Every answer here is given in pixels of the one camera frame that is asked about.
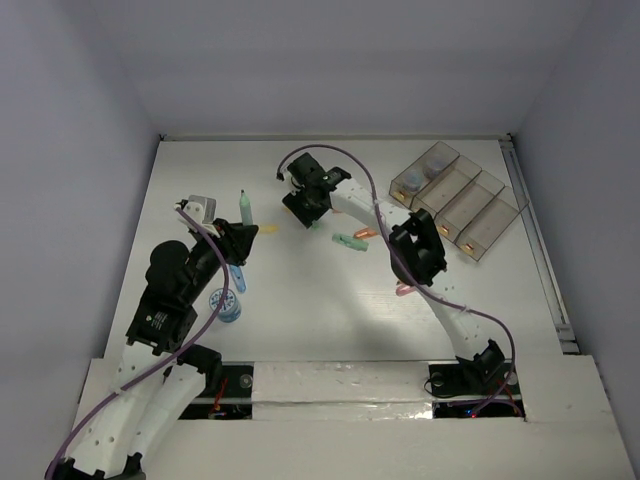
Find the clear green highlighter body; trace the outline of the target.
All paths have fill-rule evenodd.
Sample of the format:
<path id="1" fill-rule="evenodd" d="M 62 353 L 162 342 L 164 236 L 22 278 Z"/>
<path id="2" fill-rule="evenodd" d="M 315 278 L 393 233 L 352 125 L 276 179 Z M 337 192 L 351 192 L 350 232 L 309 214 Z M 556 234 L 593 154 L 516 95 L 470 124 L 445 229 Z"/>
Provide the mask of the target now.
<path id="1" fill-rule="evenodd" d="M 239 209 L 241 215 L 241 222 L 244 226 L 253 224 L 253 215 L 250 199 L 244 189 L 241 190 L 239 198 Z"/>

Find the blue highlighter pen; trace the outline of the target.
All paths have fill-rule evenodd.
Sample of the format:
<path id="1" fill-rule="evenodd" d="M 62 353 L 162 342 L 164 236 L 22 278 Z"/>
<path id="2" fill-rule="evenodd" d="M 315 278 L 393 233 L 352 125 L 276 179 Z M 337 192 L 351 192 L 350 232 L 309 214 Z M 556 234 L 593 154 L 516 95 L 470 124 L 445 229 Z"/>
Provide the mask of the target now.
<path id="1" fill-rule="evenodd" d="M 247 285 L 246 285 L 246 281 L 245 281 L 244 274 L 242 272 L 241 267 L 236 265 L 230 265 L 229 271 L 233 279 L 234 285 L 237 289 L 237 292 L 239 294 L 245 293 L 247 290 Z"/>

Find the blue lid pin jar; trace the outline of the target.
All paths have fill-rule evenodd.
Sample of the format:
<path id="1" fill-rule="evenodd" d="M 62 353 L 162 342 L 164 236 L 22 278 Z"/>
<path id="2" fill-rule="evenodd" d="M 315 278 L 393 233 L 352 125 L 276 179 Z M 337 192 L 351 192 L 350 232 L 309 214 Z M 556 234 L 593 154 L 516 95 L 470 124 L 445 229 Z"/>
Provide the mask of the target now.
<path id="1" fill-rule="evenodd" d="M 241 316 L 241 304 L 238 296 L 232 289 L 224 291 L 223 288 L 215 290 L 209 297 L 210 309 L 217 311 L 217 319 L 223 323 L 233 323 Z"/>

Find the paperclip jar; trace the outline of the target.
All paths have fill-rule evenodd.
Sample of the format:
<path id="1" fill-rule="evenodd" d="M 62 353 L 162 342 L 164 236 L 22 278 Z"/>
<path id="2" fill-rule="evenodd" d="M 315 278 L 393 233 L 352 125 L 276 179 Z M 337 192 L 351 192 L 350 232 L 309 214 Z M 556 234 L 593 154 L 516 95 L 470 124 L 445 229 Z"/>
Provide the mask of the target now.
<path id="1" fill-rule="evenodd" d="M 402 176 L 402 188 L 410 194 L 419 192 L 425 184 L 425 177 L 420 170 L 407 170 Z"/>
<path id="2" fill-rule="evenodd" d="M 423 175 L 426 179 L 434 180 L 449 165 L 449 163 L 450 161 L 444 157 L 436 156 L 429 158 L 423 165 Z"/>

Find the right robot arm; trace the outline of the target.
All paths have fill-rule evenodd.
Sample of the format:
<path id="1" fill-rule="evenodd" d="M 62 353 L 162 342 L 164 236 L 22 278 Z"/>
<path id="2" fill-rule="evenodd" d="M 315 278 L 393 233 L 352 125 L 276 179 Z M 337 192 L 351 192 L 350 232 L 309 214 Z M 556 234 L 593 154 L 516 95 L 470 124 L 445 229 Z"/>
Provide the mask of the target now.
<path id="1" fill-rule="evenodd" d="M 506 324 L 434 284 L 445 278 L 447 261 L 432 215 L 382 200 L 364 164 L 343 149 L 333 150 L 360 167 L 368 185 L 362 186 L 340 167 L 324 169 L 303 146 L 277 167 L 276 178 L 289 188 L 283 204 L 305 227 L 337 210 L 373 229 L 389 251 L 396 278 L 419 292 L 448 335 L 467 393 L 486 394 L 489 400 L 498 397 L 515 370 L 515 342 Z"/>

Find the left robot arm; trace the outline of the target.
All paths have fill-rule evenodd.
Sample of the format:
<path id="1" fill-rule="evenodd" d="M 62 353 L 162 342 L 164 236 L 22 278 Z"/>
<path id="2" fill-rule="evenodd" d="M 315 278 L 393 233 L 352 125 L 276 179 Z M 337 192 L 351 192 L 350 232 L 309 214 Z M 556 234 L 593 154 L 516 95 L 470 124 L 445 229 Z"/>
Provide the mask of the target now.
<path id="1" fill-rule="evenodd" d="M 152 250 L 110 392 L 74 427 L 46 478 L 145 478 L 186 407 L 219 389 L 221 355 L 190 332 L 193 304 L 217 272 L 245 264 L 259 228 L 223 219 L 185 222 L 195 244 L 169 240 Z"/>

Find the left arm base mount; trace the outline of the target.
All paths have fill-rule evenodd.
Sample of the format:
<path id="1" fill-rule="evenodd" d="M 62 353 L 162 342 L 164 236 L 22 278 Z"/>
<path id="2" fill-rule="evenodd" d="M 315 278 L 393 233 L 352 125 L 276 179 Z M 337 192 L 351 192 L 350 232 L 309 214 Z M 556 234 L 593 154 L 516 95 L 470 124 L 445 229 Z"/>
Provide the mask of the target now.
<path id="1" fill-rule="evenodd" d="M 252 363 L 224 363 L 215 386 L 193 400 L 180 420 L 250 420 L 253 410 Z"/>

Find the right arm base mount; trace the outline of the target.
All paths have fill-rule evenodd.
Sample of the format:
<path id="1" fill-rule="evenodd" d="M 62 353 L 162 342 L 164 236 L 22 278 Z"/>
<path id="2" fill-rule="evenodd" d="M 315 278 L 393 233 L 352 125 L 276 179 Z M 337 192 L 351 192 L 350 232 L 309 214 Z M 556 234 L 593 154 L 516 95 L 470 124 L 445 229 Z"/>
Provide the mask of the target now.
<path id="1" fill-rule="evenodd" d="M 431 399 L 435 419 L 526 417 L 517 373 L 507 362 L 487 384 L 473 386 L 457 363 L 428 365 L 423 389 Z"/>

